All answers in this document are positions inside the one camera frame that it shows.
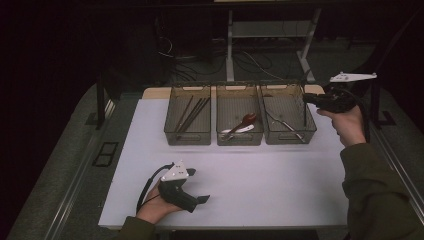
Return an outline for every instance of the floor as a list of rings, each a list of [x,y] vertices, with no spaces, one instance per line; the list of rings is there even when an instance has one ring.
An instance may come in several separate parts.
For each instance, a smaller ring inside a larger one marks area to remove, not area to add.
[[[315,84],[324,86],[331,76],[340,71],[354,70],[368,58],[374,47],[365,45],[347,49],[347,45],[345,39],[313,42],[308,61],[316,77]],[[276,76],[300,78],[302,69],[297,61],[296,50],[301,46],[302,42],[296,39],[258,42],[254,47],[244,45],[243,41],[239,45],[235,42],[236,81],[273,79]],[[172,74],[167,85],[173,81],[226,79],[225,57],[219,51],[208,61],[188,55],[178,57],[181,61],[170,69]],[[93,119],[96,113],[96,88],[93,86],[87,91],[8,239],[109,239],[116,235],[116,232],[101,228],[97,223],[139,98],[140,93],[124,93],[119,101],[111,102],[107,108],[106,122],[102,128],[96,129]],[[382,134],[384,142],[393,149],[392,154],[402,157],[402,166],[413,187],[418,193],[424,193],[424,136],[397,106],[390,93],[383,90],[381,99],[381,110],[389,112],[396,125],[382,126],[378,134],[373,133],[371,142],[376,142],[377,135]],[[93,166],[102,145],[110,142],[118,146],[111,165]],[[314,229],[295,235],[287,231],[256,232],[254,239],[341,240],[346,233],[345,227]],[[193,236],[193,232],[176,232],[171,234],[171,239],[207,239],[199,234]],[[243,234],[246,233],[233,232],[221,237],[216,235],[214,239],[246,239]],[[298,238],[302,234],[305,234],[304,238]]]

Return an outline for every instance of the black wall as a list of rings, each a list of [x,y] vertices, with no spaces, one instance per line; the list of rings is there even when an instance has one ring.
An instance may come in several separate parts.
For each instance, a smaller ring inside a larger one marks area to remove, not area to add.
[[[2,4],[0,239],[96,72],[83,20],[72,16],[75,6]]]
[[[378,83],[387,89],[399,106],[424,134],[423,56],[424,3],[417,2],[405,19],[405,31],[382,61]]]

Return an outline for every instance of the dark sleeve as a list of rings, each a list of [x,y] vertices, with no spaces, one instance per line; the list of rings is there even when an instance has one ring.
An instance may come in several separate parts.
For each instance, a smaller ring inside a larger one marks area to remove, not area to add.
[[[127,217],[118,236],[113,240],[150,240],[153,239],[155,225],[135,217]]]
[[[399,175],[371,145],[345,148],[343,190],[349,199],[348,228],[355,239],[424,239],[424,228]]]

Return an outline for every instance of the metal frame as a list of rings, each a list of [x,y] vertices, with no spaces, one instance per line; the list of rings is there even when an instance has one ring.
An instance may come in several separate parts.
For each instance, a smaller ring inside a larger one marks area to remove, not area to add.
[[[321,14],[321,8],[317,8],[314,11],[314,15],[312,17],[312,20],[309,24],[309,28],[308,31],[306,33],[306,40],[305,40],[305,45],[303,46],[301,51],[297,51],[297,57],[299,59],[300,65],[302,66],[303,72],[307,73],[307,78],[306,80],[308,81],[308,83],[314,83],[315,82],[315,77],[311,71],[311,68],[309,66],[308,60],[306,59],[307,55],[308,55],[308,51],[309,48],[311,46],[314,34],[315,34],[315,29],[318,25],[318,19],[319,16]],[[233,65],[233,59],[232,59],[232,51],[233,51],[233,47],[232,47],[232,42],[233,42],[233,37],[234,37],[234,29],[233,29],[233,11],[229,10],[229,14],[228,14],[228,40],[227,40],[227,59],[226,59],[226,67],[227,67],[227,81],[229,82],[233,82],[234,81],[234,65]],[[250,35],[246,35],[246,36],[241,36],[240,34],[238,34],[236,37],[252,37]]]
[[[392,147],[390,146],[389,142],[387,141],[386,137],[381,132],[381,130],[377,129],[372,124],[370,129],[373,133],[373,136],[376,137],[379,147],[386,157],[387,163],[394,171],[399,174],[400,178],[402,179],[402,182],[405,184],[405,187],[411,194],[411,205],[417,213],[417,216],[420,219],[421,223],[424,224],[423,197],[418,192],[417,188],[415,187],[414,183],[412,182],[411,178],[409,177],[408,173],[406,172],[402,163],[399,161],[398,157],[396,156],[395,152],[393,151]]]
[[[100,129],[105,122],[105,88],[102,76],[99,75],[97,77],[97,128]]]
[[[94,131],[82,157],[81,164],[79,165],[71,181],[71,184],[65,193],[65,196],[59,204],[59,208],[57,209],[54,219],[50,223],[46,235],[44,236],[45,240],[60,239],[60,234],[62,233],[62,230],[65,227],[66,221],[72,211],[72,207],[74,206],[75,200],[77,199],[78,193],[82,187],[84,176],[87,172],[88,167],[92,163],[95,151],[98,149],[100,141],[103,138],[103,135],[107,128],[108,120],[112,116],[114,109],[114,103],[109,100],[104,110],[104,125],[102,124],[103,127],[100,130]]]

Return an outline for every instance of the black cable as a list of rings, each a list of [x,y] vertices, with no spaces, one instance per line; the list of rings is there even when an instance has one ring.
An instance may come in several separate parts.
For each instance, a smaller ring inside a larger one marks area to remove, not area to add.
[[[174,163],[169,164],[169,165],[165,165],[165,166],[163,166],[163,167],[159,168],[159,169],[158,169],[158,170],[156,170],[156,172],[152,175],[152,177],[150,177],[150,178],[147,180],[146,185],[144,185],[143,191],[141,192],[140,197],[138,198],[137,208],[136,208],[136,210],[137,210],[137,211],[136,211],[136,212],[138,212],[138,211],[140,210],[141,206],[143,206],[143,200],[144,200],[144,197],[146,196],[147,191],[149,190],[150,185],[152,185],[152,182],[153,182],[154,178],[156,177],[156,175],[158,175],[158,173],[159,173],[160,171],[164,170],[164,169],[171,169],[173,166],[174,166]]]
[[[253,63],[245,62],[245,61],[241,60],[239,57],[236,57],[235,55],[233,55],[233,60],[234,60],[234,63],[235,63],[235,64],[236,64],[239,68],[241,68],[242,70],[244,70],[245,72],[248,72],[248,73],[263,73],[262,71],[252,71],[252,70],[249,70],[249,69],[247,69],[247,68],[245,68],[245,67],[242,67],[242,66],[240,65],[240,63],[239,63],[239,62],[242,62],[242,63],[248,64],[248,65],[252,65],[252,66],[255,66],[255,68],[258,68],[258,66],[254,65]]]
[[[253,56],[252,56],[252,54],[250,54],[250,53],[248,53],[248,52],[246,52],[246,51],[234,51],[234,52],[240,52],[240,53],[242,53],[243,54],[243,56],[245,57],[245,58],[247,58],[249,61],[251,61],[252,62],[252,59],[254,59],[253,58]],[[264,57],[266,60],[268,60],[268,62],[269,62],[269,66],[267,66],[267,67],[264,67],[264,66],[262,66],[262,64],[260,64],[258,61],[256,61],[256,59],[255,60],[253,60],[253,62],[255,63],[249,63],[249,62],[244,62],[244,63],[246,63],[246,64],[250,64],[250,65],[253,65],[253,66],[255,66],[255,67],[259,67],[260,69],[262,69],[262,70],[264,70],[264,69],[270,69],[270,68],[272,68],[272,66],[273,66],[273,64],[272,64],[272,60],[269,58],[269,57],[267,57],[267,56],[265,56],[264,54],[261,54],[262,55],[262,57]]]
[[[175,80],[174,80],[174,82],[178,82],[178,81],[179,81],[178,77],[182,78],[182,79],[183,79],[183,81],[185,81],[185,82],[190,82],[190,81],[192,81],[191,79],[187,78],[186,76],[183,76],[182,74],[180,74],[180,73],[178,73],[178,72],[175,72],[175,71],[172,71],[172,70],[170,70],[170,72],[171,72],[171,73],[173,73],[173,74],[174,74],[174,76],[175,76]]]
[[[153,199],[155,199],[155,198],[157,198],[157,197],[159,197],[159,196],[160,196],[160,194],[158,194],[158,195],[156,195],[156,196],[154,196],[154,197],[152,197],[152,198],[150,198],[150,199],[148,199],[148,200],[144,201],[144,203],[143,203],[143,204],[141,204],[140,208],[141,208],[141,207],[143,207],[146,203],[150,202],[151,200],[153,200]]]
[[[184,65],[182,63],[178,63],[177,62],[176,64],[179,65],[179,66],[181,66],[181,67],[187,68],[190,71],[192,71],[193,73],[196,73],[196,74],[199,74],[199,75],[213,75],[213,74],[218,73],[218,72],[221,71],[222,67],[224,66],[224,63],[225,63],[225,58],[223,58],[223,60],[221,61],[221,64],[218,66],[218,69],[216,69],[216,70],[214,70],[212,72],[209,72],[209,73],[198,72],[198,71],[194,70],[193,68],[191,68],[189,66],[186,66],[186,65]]]
[[[178,65],[179,66],[183,66],[183,67],[186,67],[186,68],[189,68],[189,67],[187,67],[187,66],[185,66],[185,65],[182,65],[182,64],[180,64],[180,63],[176,63],[176,65],[177,66],[175,66],[175,71],[177,71],[177,72],[179,72],[179,73],[181,73],[181,74],[184,74],[184,75],[186,75],[186,76],[188,76],[189,78],[191,78],[193,81],[197,81],[197,78],[198,78],[198,72],[197,71],[195,71],[194,69],[191,69],[190,68],[190,71],[184,71],[184,70],[180,70],[180,69],[177,69],[177,67],[178,67]]]
[[[187,71],[181,71],[181,70],[178,70],[177,68],[175,68],[174,71],[175,71],[174,73],[178,74],[180,77],[186,76],[184,78],[188,79],[188,81],[197,81],[197,74],[196,74],[196,77],[193,77]]]

